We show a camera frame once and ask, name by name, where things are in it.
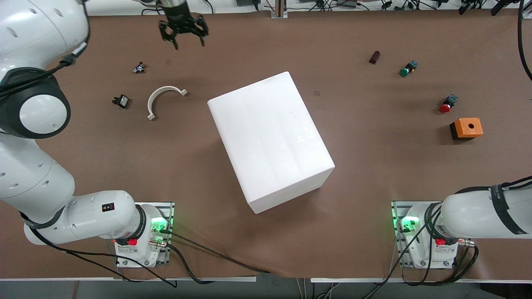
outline orange push button enclosure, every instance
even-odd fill
[[[451,124],[453,139],[464,140],[480,137],[484,134],[480,118],[459,118]]]

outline brown table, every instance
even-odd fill
[[[160,40],[159,16],[91,18],[88,50],[57,74],[72,106],[70,124],[38,144],[72,173],[77,195],[124,189],[141,202],[175,201],[175,230],[243,262],[286,277],[383,277],[394,242],[391,201],[443,200],[463,187],[530,174],[532,84],[519,61],[516,13],[208,15],[206,47],[179,36],[179,51]],[[525,21],[526,49],[531,30]],[[371,65],[375,50],[382,57]],[[397,72],[411,59],[418,71],[402,79]],[[139,61],[147,72],[134,75]],[[206,102],[284,71],[336,169],[318,191],[255,215]],[[191,95],[163,94],[149,121],[146,101],[165,85]],[[451,93],[457,106],[439,115]],[[111,103],[120,94],[132,99],[128,110]],[[453,143],[448,125],[459,117],[480,117],[485,134]],[[30,244],[5,204],[0,215],[1,278],[110,276]],[[480,257],[469,278],[532,279],[531,241],[476,241]],[[99,238],[70,246],[107,251]],[[253,274],[180,247],[199,277]],[[173,255],[157,272],[186,276]]]

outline white curved handle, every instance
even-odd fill
[[[156,89],[151,96],[149,96],[149,99],[148,99],[148,112],[149,112],[149,115],[148,115],[148,119],[149,120],[153,120],[155,118],[155,115],[153,114],[152,112],[152,105],[153,105],[153,101],[155,100],[155,98],[160,95],[161,93],[163,92],[169,92],[169,91],[175,91],[175,92],[179,92],[180,94],[182,94],[183,96],[185,96],[188,92],[186,90],[181,90],[177,87],[174,87],[174,86],[163,86],[163,87],[160,87],[158,89]]]

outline white foam block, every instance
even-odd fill
[[[208,101],[255,213],[317,189],[334,163],[288,72]]]

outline red cap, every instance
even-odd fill
[[[436,242],[436,245],[445,245],[444,239],[434,239],[434,242]]]
[[[443,104],[439,107],[440,112],[447,113],[451,110],[451,106]]]

